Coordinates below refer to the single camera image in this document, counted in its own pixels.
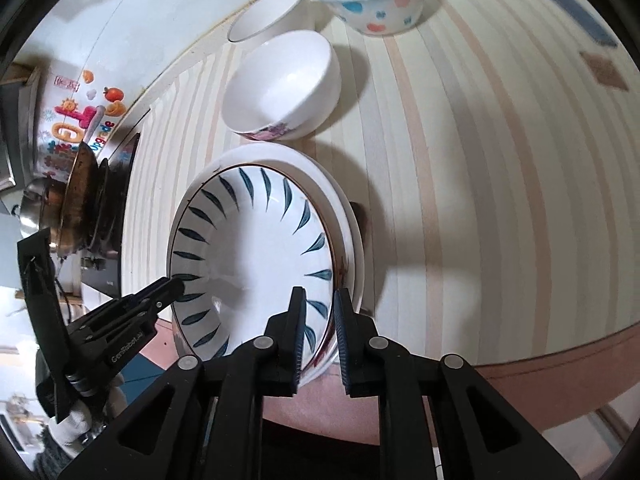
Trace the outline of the white gloved left hand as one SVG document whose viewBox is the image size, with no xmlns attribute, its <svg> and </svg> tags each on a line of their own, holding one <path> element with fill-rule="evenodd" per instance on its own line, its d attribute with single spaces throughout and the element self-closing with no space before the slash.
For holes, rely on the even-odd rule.
<svg viewBox="0 0 640 480">
<path fill-rule="evenodd" d="M 117 417 L 127 407 L 126 396 L 122 392 L 123 384 L 124 376 L 122 374 L 117 374 L 111 381 L 106 402 L 106 414 L 110 419 Z M 94 422 L 89 409 L 81 401 L 78 401 L 62 422 L 51 419 L 48 429 L 53 441 L 68 456 L 75 457 L 82 450 L 80 438 L 88 434 L 93 426 Z"/>
</svg>

